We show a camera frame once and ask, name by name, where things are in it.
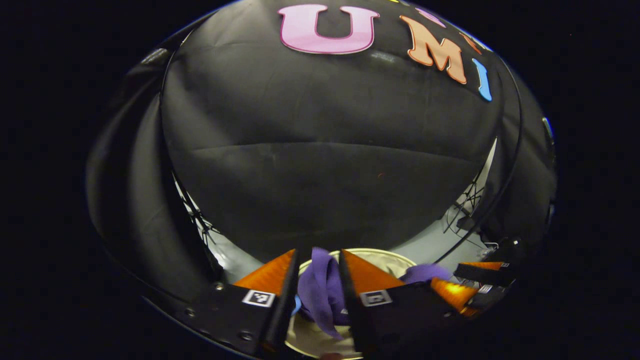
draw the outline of screw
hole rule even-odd
[[[242,340],[245,340],[245,341],[251,341],[251,340],[253,340],[253,334],[252,334],[252,333],[250,333],[250,332],[248,332],[248,331],[241,331],[241,332],[238,334],[238,336],[240,336],[240,338],[241,338]]]

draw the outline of purple cloth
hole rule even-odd
[[[453,274],[436,264],[421,264],[408,268],[400,277],[406,284],[428,281],[434,277],[449,280]],[[311,264],[300,275],[298,296],[302,302],[300,314],[315,321],[322,331],[342,340],[335,325],[349,325],[338,261],[327,250],[314,247]]]

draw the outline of beige bowl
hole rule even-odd
[[[354,255],[360,256],[368,262],[376,265],[386,273],[400,277],[406,273],[406,269],[416,264],[393,252],[378,249],[347,249]],[[340,251],[330,253],[336,260]],[[300,265],[298,275],[301,275],[311,264],[311,260]],[[291,318],[285,344],[293,350],[306,356],[319,358],[323,354],[338,352],[345,360],[361,359],[362,354],[355,351],[353,338],[349,333],[349,326],[336,326],[336,330],[342,335],[343,340],[334,339],[325,334],[314,322],[305,320],[299,314]]]

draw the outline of pink letter u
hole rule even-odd
[[[320,12],[325,5],[304,4],[288,6],[278,13],[283,16],[280,39],[291,49],[312,54],[353,54],[373,44],[373,18],[380,14],[353,6],[340,10],[351,15],[351,33],[344,38],[328,38],[317,32]]]

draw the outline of black background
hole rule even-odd
[[[424,4],[522,75],[554,127],[560,176],[539,268],[492,312],[493,321],[451,352],[441,350],[443,357],[617,359],[638,349],[627,343],[633,333],[625,321],[635,291],[612,285],[631,276],[624,254],[632,247],[623,239],[632,236],[617,231],[635,222],[621,216],[632,176],[620,169],[634,168],[624,145],[635,145],[635,113],[626,108],[635,96],[632,37],[639,32],[635,9],[622,4]],[[5,240],[8,358],[227,357],[155,313],[108,271],[83,190],[100,109],[118,80],[155,44],[221,5],[25,1],[5,23],[5,58],[17,60],[4,74],[8,86],[15,78],[9,105],[17,108],[5,113],[7,177],[17,180],[6,191],[8,223],[17,226]]]

